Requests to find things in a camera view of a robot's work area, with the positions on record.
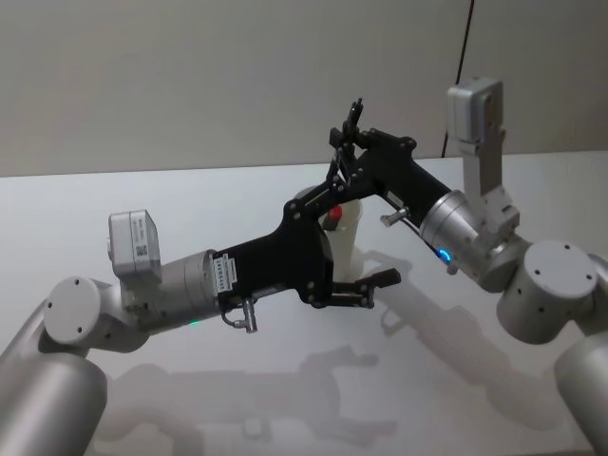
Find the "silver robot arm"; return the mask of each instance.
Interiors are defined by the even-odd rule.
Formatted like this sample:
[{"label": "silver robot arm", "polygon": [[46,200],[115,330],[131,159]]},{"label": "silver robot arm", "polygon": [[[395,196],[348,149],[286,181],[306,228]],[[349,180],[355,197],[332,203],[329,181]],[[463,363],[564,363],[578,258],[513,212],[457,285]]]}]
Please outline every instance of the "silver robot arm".
[{"label": "silver robot arm", "polygon": [[1,456],[83,455],[107,401],[89,349],[132,352],[152,333],[221,314],[212,252],[161,266],[146,211],[111,216],[108,247],[120,283],[61,281],[0,356]]},{"label": "silver robot arm", "polygon": [[573,320],[585,339],[564,353],[555,377],[595,451],[608,454],[608,262],[568,242],[530,244],[502,184],[503,85],[481,78],[447,92],[448,134],[463,156],[465,191],[439,199],[421,238],[481,288],[502,293],[497,316],[513,337],[552,341]]}]

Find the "metal pin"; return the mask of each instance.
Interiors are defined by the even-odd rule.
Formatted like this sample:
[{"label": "metal pin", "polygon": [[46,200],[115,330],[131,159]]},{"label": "metal pin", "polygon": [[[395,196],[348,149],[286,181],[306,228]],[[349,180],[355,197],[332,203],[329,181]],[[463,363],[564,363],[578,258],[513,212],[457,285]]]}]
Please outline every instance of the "metal pin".
[{"label": "metal pin", "polygon": [[409,215],[408,208],[402,207],[394,214],[390,214],[389,216],[380,217],[380,221],[382,221],[382,223],[384,223],[385,226],[392,226],[399,220],[406,219],[408,217],[408,215]]},{"label": "metal pin", "polygon": [[245,330],[248,334],[257,333],[256,311],[254,304],[256,302],[252,298],[247,298],[243,301],[243,313],[245,314]]}]

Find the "label sticker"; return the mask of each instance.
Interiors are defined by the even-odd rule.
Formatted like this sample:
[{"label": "label sticker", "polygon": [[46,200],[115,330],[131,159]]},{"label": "label sticker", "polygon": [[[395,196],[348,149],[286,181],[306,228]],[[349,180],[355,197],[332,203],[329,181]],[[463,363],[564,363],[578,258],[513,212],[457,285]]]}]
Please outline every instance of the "label sticker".
[{"label": "label sticker", "polygon": [[403,207],[403,202],[401,201],[401,199],[399,197],[397,197],[394,193],[392,193],[391,191],[389,191],[387,193],[387,198],[389,200],[391,200],[397,207],[399,207],[399,209],[401,209]]},{"label": "label sticker", "polygon": [[237,265],[234,258],[224,254],[220,258],[214,258],[213,270],[216,277],[216,290],[218,293],[232,291],[232,286],[237,282]]}]

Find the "gray wall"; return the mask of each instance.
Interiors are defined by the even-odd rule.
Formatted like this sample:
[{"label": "gray wall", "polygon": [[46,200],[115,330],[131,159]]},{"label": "gray wall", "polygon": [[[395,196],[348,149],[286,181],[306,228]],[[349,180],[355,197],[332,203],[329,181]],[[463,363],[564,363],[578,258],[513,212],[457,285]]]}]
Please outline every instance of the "gray wall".
[{"label": "gray wall", "polygon": [[[3,0],[0,175],[323,162],[359,95],[436,157],[468,4]],[[607,12],[477,2],[464,75],[504,78],[508,151],[606,148]]]}]

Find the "barcode label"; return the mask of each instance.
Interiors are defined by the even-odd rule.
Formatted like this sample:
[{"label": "barcode label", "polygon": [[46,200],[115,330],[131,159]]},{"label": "barcode label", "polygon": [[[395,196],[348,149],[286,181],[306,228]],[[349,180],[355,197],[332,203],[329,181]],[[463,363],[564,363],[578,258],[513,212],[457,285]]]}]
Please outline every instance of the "barcode label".
[{"label": "barcode label", "polygon": [[135,255],[138,257],[145,257],[148,255],[148,246],[147,245],[138,245],[135,247]]},{"label": "barcode label", "polygon": [[213,260],[213,270],[216,277],[216,290],[218,293],[232,291],[232,285],[237,282],[237,265],[234,258],[224,254]]}]

